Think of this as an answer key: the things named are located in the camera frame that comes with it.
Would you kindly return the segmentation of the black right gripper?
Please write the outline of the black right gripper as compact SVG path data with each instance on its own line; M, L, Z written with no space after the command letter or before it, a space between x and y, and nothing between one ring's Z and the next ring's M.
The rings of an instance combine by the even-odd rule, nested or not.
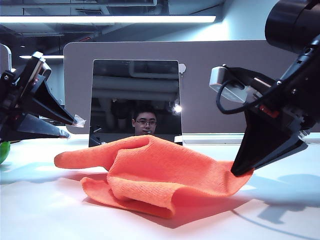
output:
M244 112L246 130L231 167L235 176L307 149L299 132L309 132L320 121L320 36L266 39L298 57L278 80L261 78L259 111Z

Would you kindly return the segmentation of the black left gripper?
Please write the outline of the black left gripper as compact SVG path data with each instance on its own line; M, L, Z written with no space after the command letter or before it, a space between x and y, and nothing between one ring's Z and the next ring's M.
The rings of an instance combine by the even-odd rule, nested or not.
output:
M86 120L72 116L51 94L47 80L52 73L41 52L34 52L17 72L6 70L0 78L0 139L21 141L63 138L70 135L42 120L43 116L65 125L83 128Z

